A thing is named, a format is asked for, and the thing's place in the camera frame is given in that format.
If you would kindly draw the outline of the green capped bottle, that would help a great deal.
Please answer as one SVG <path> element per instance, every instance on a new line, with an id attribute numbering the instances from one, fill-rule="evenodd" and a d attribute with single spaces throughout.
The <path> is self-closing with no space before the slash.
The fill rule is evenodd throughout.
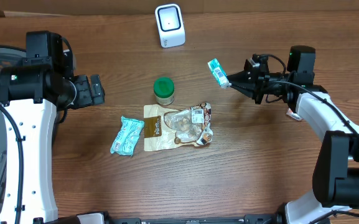
<path id="1" fill-rule="evenodd" d="M 169 105 L 174 101 L 174 82 L 168 77 L 158 78 L 153 86 L 156 101 L 160 105 Z"/>

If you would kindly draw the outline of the teal snack packet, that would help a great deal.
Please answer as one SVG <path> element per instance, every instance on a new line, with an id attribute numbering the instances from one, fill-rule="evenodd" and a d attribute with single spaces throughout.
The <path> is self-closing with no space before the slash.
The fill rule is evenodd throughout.
<path id="1" fill-rule="evenodd" d="M 111 145 L 110 153 L 117 153 L 121 156 L 132 156 L 143 127 L 143 121 L 122 116 L 121 129 Z"/>

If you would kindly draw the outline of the small orange white box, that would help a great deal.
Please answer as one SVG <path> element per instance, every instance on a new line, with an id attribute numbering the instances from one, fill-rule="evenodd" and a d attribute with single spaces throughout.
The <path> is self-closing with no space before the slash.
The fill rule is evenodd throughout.
<path id="1" fill-rule="evenodd" d="M 297 113 L 293 112 L 293 110 L 291 110 L 290 108 L 287 109 L 286 114 L 290 118 L 292 118 L 292 119 L 294 119 L 296 121 L 302 121 L 303 120 L 303 118 L 301 118 Z"/>

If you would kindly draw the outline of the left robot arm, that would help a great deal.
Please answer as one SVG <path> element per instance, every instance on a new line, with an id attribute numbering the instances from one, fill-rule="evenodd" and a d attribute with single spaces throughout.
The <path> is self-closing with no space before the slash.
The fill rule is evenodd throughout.
<path id="1" fill-rule="evenodd" d="M 105 223 L 104 212 L 60 218 L 52 187 L 52 143 L 59 111 L 105 102 L 98 75 L 75 75 L 68 40 L 49 31 L 26 34 L 22 64 L 0 72 L 6 123 L 6 188 L 0 223 Z"/>

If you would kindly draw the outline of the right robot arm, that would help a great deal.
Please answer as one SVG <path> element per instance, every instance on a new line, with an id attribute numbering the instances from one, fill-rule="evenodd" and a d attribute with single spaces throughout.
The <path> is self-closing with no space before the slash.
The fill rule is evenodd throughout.
<path id="1" fill-rule="evenodd" d="M 269 95 L 285 102 L 306 121 L 322 142 L 312 188 L 285 203 L 274 223 L 329 223 L 338 214 L 359 213 L 359 126 L 314 84 L 315 49 L 295 45 L 283 72 L 269 71 L 269 54 L 253 54 L 241 72 L 227 76 L 229 85 L 260 104 Z"/>

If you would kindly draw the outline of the beige brown snack pouch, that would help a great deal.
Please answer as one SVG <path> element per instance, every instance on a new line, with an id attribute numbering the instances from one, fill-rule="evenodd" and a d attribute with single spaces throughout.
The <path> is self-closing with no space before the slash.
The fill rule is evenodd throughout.
<path id="1" fill-rule="evenodd" d="M 144 106 L 144 150 L 175 149 L 180 146 L 206 146 L 213 139 L 212 107 L 204 102 L 182 110 L 160 105 Z"/>

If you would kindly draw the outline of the small teal white box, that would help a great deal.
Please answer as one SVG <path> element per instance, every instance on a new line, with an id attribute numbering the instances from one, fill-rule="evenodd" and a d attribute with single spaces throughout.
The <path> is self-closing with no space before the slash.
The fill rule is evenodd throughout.
<path id="1" fill-rule="evenodd" d="M 207 63 L 211 74 L 214 79 L 217 81 L 218 85 L 222 89 L 226 89 L 231 87 L 231 83 L 229 82 L 227 75 L 220 65 L 219 61 L 215 58 Z"/>

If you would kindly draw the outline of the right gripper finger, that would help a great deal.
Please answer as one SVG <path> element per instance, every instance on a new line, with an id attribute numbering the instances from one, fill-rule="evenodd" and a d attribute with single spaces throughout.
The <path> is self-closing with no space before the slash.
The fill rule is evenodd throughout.
<path id="1" fill-rule="evenodd" d="M 253 83 L 253 76 L 251 74 L 251 72 L 243 70 L 241 72 L 232 74 L 232 75 L 228 75 L 227 79 L 230 83 L 232 84 L 236 84 L 236 83 L 240 83 L 240 84 L 248 84 L 248 83 Z"/>
<path id="2" fill-rule="evenodd" d="M 244 85 L 239 85 L 235 83 L 231 83 L 231 87 L 240 93 L 244 94 L 248 98 L 254 99 L 254 88 Z"/>

